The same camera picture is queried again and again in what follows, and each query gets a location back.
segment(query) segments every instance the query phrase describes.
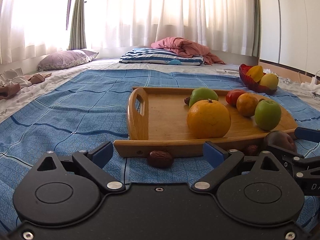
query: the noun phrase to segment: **blue and white striped fabric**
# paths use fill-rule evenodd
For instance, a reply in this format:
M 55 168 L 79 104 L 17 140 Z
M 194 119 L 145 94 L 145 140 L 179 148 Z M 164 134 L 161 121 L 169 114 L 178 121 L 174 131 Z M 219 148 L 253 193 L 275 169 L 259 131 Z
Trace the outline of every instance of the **blue and white striped fabric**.
M 0 123 L 0 233 L 19 222 L 12 204 L 14 189 L 41 155 L 59 156 L 92 150 L 106 140 L 128 140 L 127 102 L 132 87 L 248 90 L 239 77 L 154 70 L 87 70 L 42 95 Z M 318 129 L 320 112 L 281 89 L 273 96 L 301 127 Z M 306 158 L 320 156 L 320 144 L 296 140 Z M 123 183 L 196 182 L 212 170 L 203 157 L 176 158 L 169 169 L 150 167 L 145 158 L 122 158 L 115 150 L 103 168 Z M 310 231 L 319 221 L 319 197 L 306 196 L 297 223 Z
M 165 49 L 133 49 L 122 55 L 119 62 L 121 63 L 156 63 L 167 65 L 173 59 L 181 62 L 181 65 L 199 66 L 203 64 L 202 56 L 192 58 L 179 57 L 177 54 Z

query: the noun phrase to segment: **red bowl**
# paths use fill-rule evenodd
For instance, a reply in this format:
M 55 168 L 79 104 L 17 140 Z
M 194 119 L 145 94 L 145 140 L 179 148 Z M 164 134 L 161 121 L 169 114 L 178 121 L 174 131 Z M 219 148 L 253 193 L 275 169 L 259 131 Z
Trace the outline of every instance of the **red bowl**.
M 251 77 L 247 76 L 246 73 L 249 71 L 250 68 L 253 66 L 247 66 L 245 64 L 240 65 L 239 67 L 239 74 L 242 82 L 245 84 L 247 88 L 253 90 L 257 93 L 266 93 L 267 95 L 274 94 L 277 90 L 272 90 L 266 86 L 261 86 L 257 82 L 255 82 Z

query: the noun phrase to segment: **orange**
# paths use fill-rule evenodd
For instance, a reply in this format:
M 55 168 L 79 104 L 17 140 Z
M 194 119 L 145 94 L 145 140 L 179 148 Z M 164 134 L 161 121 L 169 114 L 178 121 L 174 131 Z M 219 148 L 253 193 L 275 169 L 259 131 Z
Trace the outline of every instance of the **orange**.
M 242 116 L 250 117 L 254 116 L 258 103 L 259 101 L 253 94 L 245 93 L 238 97 L 236 107 Z
M 231 126 L 228 109 L 215 100 L 201 100 L 189 109 L 187 125 L 198 139 L 223 137 Z

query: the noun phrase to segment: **purple pillow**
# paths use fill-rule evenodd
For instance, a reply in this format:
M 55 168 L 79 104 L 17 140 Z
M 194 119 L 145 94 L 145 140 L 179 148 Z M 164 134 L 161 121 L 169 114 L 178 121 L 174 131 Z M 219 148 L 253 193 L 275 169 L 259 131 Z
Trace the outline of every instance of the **purple pillow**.
M 79 66 L 90 61 L 87 54 L 81 50 L 66 50 L 54 52 L 38 64 L 38 70 L 58 70 Z
M 89 51 L 89 50 L 85 50 L 85 49 L 81 49 L 81 51 L 83 51 L 85 54 L 87 54 L 90 61 L 95 59 L 99 54 L 98 52 L 93 52 L 93 51 Z

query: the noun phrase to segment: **pink blanket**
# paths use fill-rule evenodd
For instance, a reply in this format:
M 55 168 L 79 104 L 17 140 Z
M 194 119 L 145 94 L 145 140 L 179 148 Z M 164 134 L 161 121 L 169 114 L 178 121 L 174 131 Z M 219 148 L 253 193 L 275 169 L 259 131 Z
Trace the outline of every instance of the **pink blanket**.
M 225 64 L 218 56 L 210 52 L 209 47 L 180 37 L 168 37 L 156 41 L 151 44 L 151 48 L 166 49 L 174 52 L 180 57 L 203 56 L 204 63 L 207 65 L 213 63 Z

